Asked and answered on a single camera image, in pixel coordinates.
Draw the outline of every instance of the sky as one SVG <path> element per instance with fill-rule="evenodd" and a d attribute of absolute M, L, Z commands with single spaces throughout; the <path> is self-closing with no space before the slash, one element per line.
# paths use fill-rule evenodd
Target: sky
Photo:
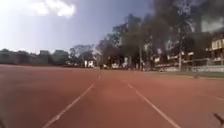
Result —
<path fill-rule="evenodd" d="M 152 0 L 0 0 L 0 49 L 38 53 L 97 44 L 128 14 L 152 12 Z"/>

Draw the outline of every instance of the white lane line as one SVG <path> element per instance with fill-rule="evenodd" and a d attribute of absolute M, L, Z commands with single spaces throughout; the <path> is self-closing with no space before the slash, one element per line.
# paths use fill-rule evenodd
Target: white lane line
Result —
<path fill-rule="evenodd" d="M 68 110 L 70 110 L 82 97 L 84 97 L 93 87 L 95 84 L 92 84 L 85 92 L 83 92 L 78 98 L 72 101 L 65 109 L 63 109 L 60 113 L 55 115 L 51 120 L 49 120 L 43 127 L 41 128 L 49 128 L 54 122 L 59 120 L 63 114 L 65 114 Z"/>
<path fill-rule="evenodd" d="M 135 93 L 141 97 L 148 105 L 150 105 L 155 111 L 157 111 L 166 121 L 168 121 L 174 128 L 181 128 L 171 117 L 167 116 L 163 111 L 161 111 L 158 107 L 156 107 L 152 102 L 150 102 L 143 94 L 141 94 L 137 89 L 135 89 L 133 86 L 128 84 L 125 81 L 122 81 L 124 84 L 126 84 L 129 88 L 135 91 Z"/>

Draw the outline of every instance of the red track surface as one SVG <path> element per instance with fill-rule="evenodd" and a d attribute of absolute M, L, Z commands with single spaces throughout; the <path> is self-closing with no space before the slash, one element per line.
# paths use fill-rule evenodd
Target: red track surface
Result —
<path fill-rule="evenodd" d="M 213 113 L 224 115 L 222 80 L 0 66 L 6 128 L 219 128 Z"/>

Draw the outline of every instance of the cloud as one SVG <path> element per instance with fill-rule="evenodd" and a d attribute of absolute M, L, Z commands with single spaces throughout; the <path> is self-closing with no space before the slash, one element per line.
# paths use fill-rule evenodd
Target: cloud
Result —
<path fill-rule="evenodd" d="M 35 11 L 39 15 L 47 15 L 49 14 L 49 10 L 44 3 L 35 3 L 31 4 L 28 7 L 30 10 Z"/>
<path fill-rule="evenodd" d="M 66 4 L 62 0 L 44 0 L 42 2 L 31 3 L 28 8 L 39 15 L 53 13 L 66 18 L 70 18 L 76 13 L 74 4 Z"/>
<path fill-rule="evenodd" d="M 9 12 L 18 11 L 32 15 L 53 14 L 70 18 L 76 13 L 76 6 L 64 0 L 0 0 L 0 14 L 9 15 Z"/>

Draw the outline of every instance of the distant building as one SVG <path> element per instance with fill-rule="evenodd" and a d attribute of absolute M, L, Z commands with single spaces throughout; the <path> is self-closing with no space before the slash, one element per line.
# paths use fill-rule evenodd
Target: distant building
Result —
<path fill-rule="evenodd" d="M 1 64 L 17 64 L 18 59 L 15 52 L 0 51 L 0 63 Z"/>

